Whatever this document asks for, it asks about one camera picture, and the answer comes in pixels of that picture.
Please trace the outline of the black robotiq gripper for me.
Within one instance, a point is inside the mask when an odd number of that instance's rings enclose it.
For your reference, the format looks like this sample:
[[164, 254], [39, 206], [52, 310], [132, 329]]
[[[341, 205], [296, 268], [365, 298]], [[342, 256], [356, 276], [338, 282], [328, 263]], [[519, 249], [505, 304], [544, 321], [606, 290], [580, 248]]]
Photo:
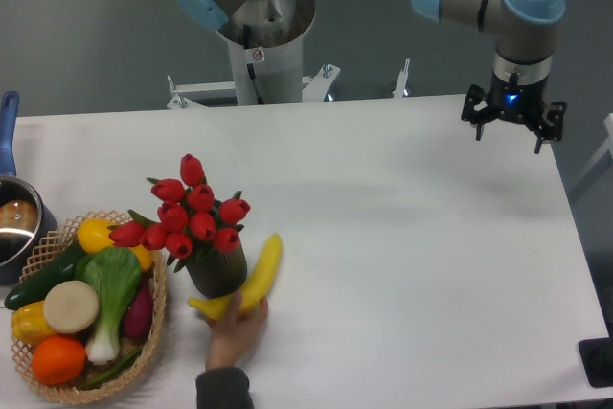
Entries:
[[567, 102], [543, 102], [546, 72], [540, 65], [496, 65], [487, 93], [472, 84], [465, 95], [461, 119], [475, 129], [480, 141], [485, 125], [502, 120], [523, 124], [535, 137], [534, 154], [544, 144], [561, 141]]

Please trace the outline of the dark grey sleeve forearm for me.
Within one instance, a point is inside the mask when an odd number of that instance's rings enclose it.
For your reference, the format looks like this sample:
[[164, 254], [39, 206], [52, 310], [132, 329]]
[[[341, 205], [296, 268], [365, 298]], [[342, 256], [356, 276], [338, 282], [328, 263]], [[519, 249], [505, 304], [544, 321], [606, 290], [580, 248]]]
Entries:
[[205, 371], [195, 379], [198, 409], [254, 409], [250, 380], [238, 367]]

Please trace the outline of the person's hand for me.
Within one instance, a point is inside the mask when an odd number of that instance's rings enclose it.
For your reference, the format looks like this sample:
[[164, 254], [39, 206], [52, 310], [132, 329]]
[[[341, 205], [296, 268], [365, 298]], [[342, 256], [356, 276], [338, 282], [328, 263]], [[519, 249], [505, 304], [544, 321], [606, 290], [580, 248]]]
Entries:
[[240, 312], [241, 302], [242, 295], [237, 291], [218, 320], [205, 318], [211, 330], [205, 371], [235, 367], [257, 343], [268, 316], [268, 299], [262, 297], [256, 308], [244, 314]]

